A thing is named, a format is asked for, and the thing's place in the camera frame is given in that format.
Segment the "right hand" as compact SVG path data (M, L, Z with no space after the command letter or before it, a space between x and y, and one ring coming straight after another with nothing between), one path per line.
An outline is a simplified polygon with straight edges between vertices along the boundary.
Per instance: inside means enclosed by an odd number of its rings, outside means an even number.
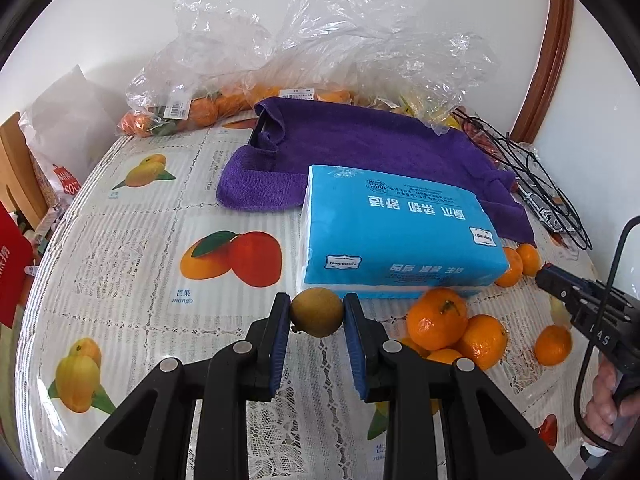
M639 415L638 396L628 396L620 406L615 405L613 393L616 388L616 368L601 356L598 374L592 382L592 397L586 406L584 422L594 434L607 441L612 440L617 419L631 419Z

